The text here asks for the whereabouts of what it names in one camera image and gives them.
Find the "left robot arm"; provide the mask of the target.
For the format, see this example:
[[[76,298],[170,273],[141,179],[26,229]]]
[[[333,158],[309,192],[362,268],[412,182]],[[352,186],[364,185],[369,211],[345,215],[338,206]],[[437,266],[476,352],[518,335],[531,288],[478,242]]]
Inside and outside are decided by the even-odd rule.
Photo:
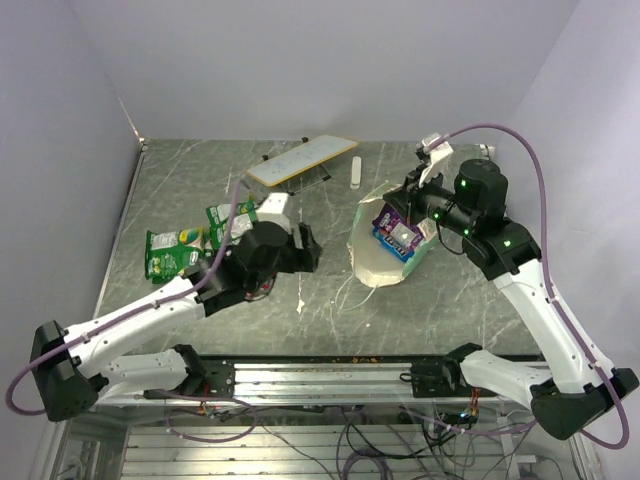
[[[292,230],[257,222],[237,244],[225,246],[151,294],[85,323],[49,321],[34,334],[30,369],[42,414],[60,422],[87,412],[110,394],[175,391],[192,397],[205,370],[188,346],[132,355],[164,329],[200,320],[268,295],[280,273],[312,273],[322,254],[310,226]]]

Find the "decorated paper gift bag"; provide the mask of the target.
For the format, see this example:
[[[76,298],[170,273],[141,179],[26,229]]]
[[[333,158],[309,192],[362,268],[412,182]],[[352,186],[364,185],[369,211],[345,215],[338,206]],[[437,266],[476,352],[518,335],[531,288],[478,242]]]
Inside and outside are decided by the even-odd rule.
[[[397,187],[387,181],[358,202],[346,244],[352,270],[346,285],[357,280],[371,292],[398,285],[438,244],[433,221],[411,226],[385,202]]]

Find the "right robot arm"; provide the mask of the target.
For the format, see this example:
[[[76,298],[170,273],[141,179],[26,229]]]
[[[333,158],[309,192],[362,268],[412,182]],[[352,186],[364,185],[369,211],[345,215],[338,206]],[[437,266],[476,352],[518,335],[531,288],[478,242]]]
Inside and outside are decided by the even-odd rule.
[[[558,440],[583,431],[638,388],[637,376],[615,367],[562,298],[549,293],[540,247],[505,214],[508,180],[495,163],[464,162],[453,190],[443,188],[440,176],[425,181],[425,170],[411,171],[384,201],[412,225],[432,220],[460,235],[463,254],[515,308],[547,364],[530,368],[466,344],[448,354],[442,387],[455,396],[476,387],[507,397]]]

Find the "green Fox's candy bag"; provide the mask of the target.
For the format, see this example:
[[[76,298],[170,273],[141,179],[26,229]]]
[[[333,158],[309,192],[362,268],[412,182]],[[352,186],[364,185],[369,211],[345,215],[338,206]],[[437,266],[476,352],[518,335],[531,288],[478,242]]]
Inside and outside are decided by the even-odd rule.
[[[205,256],[207,234],[202,226],[164,233],[146,232],[144,276],[161,284],[181,275]]]

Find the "large purple snack bag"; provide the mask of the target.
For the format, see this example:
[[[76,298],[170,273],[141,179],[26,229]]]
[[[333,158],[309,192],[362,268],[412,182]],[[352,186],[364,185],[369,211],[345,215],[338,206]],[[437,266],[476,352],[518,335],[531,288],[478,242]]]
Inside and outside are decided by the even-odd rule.
[[[382,207],[378,216],[372,221],[372,225],[391,234],[404,247],[412,250],[415,250],[424,239],[418,227],[407,225],[405,219],[388,204]]]

